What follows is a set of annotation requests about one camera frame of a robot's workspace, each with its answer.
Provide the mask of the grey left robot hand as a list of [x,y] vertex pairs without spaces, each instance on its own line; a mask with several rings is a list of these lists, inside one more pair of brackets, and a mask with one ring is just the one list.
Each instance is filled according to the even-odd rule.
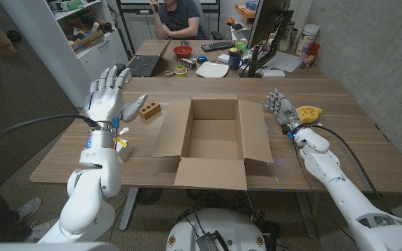
[[120,118],[128,123],[139,114],[148,95],[142,94],[135,102],[123,101],[122,86],[125,79],[131,79],[130,68],[125,68],[117,75],[118,67],[106,68],[99,79],[90,84],[89,94],[84,99],[83,114],[94,121],[111,122]]

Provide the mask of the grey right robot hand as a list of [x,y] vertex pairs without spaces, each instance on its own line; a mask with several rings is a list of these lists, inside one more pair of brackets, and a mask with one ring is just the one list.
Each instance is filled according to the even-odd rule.
[[302,124],[292,103],[277,89],[269,92],[266,99],[265,107],[276,115],[282,126],[288,127],[292,132]]

